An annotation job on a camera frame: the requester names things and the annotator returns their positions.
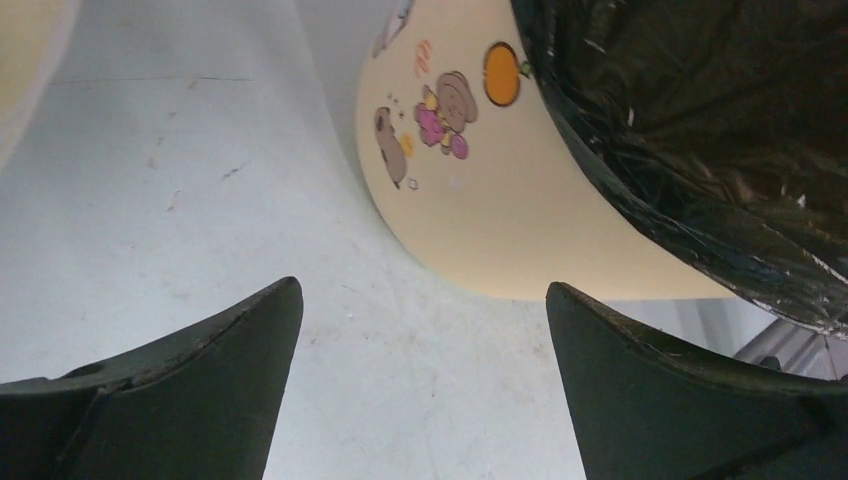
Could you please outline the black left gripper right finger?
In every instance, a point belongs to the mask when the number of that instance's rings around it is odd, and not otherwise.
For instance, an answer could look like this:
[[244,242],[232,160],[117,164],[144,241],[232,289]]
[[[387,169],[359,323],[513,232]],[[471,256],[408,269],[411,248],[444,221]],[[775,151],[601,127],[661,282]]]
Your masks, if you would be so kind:
[[847,387],[738,361],[565,283],[546,309],[590,479],[843,479]]

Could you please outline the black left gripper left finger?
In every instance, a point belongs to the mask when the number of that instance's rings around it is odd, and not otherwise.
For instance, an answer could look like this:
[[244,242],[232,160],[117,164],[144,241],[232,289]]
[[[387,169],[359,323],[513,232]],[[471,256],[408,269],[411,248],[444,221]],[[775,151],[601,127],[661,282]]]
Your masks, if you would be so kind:
[[298,342],[286,277],[55,378],[1,387],[5,479],[260,479]]

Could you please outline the black trash bag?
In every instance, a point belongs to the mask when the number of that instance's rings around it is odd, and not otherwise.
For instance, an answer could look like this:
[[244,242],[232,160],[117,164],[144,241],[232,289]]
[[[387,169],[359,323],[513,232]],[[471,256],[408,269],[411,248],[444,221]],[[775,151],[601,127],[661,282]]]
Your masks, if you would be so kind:
[[591,184],[734,295],[847,334],[847,5],[516,1]]

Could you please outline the clear plastic bag yellow rim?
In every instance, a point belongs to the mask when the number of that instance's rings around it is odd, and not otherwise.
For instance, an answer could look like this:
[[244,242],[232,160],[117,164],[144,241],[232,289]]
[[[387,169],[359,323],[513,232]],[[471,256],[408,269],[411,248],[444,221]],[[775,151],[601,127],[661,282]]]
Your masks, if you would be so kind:
[[1,0],[2,166],[70,45],[80,8],[80,0]]

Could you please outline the cream yellow trash bin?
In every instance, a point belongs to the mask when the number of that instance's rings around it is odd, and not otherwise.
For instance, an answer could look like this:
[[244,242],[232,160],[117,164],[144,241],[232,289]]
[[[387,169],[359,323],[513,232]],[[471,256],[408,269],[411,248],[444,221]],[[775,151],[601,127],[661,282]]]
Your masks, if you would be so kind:
[[355,126],[372,199],[422,265],[537,300],[726,298],[591,185],[549,115],[507,1],[395,1],[363,63]]

